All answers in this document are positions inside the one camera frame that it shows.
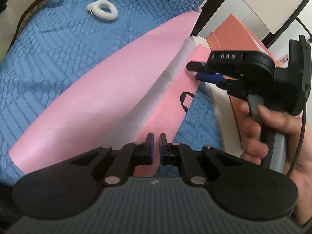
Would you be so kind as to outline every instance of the metal screw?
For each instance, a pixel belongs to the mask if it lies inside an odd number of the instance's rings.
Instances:
[[[212,146],[209,144],[206,144],[206,145],[204,145],[204,148],[210,149],[210,148],[212,148]]]
[[[104,181],[107,184],[116,185],[116,184],[118,184],[120,182],[120,178],[118,178],[116,176],[109,176],[109,177],[106,177]]]
[[[195,185],[202,185],[206,182],[206,178],[204,178],[202,176],[195,176],[195,177],[191,178],[191,182]]]

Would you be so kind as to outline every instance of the white hair tie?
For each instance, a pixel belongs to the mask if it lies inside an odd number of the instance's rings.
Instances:
[[[104,12],[100,7],[105,6],[110,10],[110,13]],[[96,15],[104,20],[115,20],[118,17],[118,11],[114,4],[107,0],[98,0],[96,2],[90,3],[87,6],[88,12],[91,15]]]

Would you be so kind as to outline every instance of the circular pad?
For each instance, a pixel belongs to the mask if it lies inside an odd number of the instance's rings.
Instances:
[[[212,192],[226,211],[261,221],[286,216],[298,197],[296,185],[285,175],[244,165],[227,167],[215,181]]]
[[[57,164],[21,178],[13,187],[17,208],[32,218],[54,220],[87,209],[98,194],[97,182],[83,167]]]

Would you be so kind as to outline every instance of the bed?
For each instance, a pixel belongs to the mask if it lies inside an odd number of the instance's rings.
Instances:
[[[29,9],[39,5],[39,1],[32,3],[23,17],[29,14]],[[119,17],[113,22],[103,22],[86,10],[87,4],[93,1],[96,0],[45,0],[18,34],[16,30],[16,40],[12,40],[0,63],[0,183],[11,186],[24,175],[8,152],[59,95],[120,48],[177,15],[197,10],[203,2],[110,0],[118,9]],[[197,126],[197,105],[207,113],[204,129],[210,136],[205,141],[181,136],[182,131],[194,130]],[[212,100],[204,84],[198,88],[175,140],[193,148],[199,143],[223,147]],[[177,173],[174,168],[160,167],[156,175]]]

